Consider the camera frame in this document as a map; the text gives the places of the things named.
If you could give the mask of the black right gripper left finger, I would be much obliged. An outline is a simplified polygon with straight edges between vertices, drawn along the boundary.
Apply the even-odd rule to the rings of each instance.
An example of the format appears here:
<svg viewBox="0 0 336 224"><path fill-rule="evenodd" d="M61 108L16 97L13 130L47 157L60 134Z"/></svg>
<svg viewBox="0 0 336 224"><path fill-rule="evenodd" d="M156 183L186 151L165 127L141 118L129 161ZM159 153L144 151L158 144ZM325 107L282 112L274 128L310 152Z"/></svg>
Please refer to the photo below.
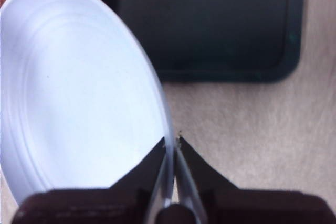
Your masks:
<svg viewBox="0 0 336 224"><path fill-rule="evenodd" d="M141 223L166 154L161 139L131 171L104 189L57 189L27 197L12 223Z"/></svg>

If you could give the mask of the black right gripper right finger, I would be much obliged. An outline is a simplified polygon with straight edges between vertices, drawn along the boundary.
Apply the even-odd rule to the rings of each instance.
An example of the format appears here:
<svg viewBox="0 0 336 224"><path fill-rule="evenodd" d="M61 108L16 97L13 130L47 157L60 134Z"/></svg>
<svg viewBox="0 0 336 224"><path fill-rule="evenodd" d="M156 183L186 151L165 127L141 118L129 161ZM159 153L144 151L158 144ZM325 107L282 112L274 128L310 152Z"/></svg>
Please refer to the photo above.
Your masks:
<svg viewBox="0 0 336 224"><path fill-rule="evenodd" d="M335 213L316 195L237 187L183 137L176 141L176 182L180 203L199 223L335 223Z"/></svg>

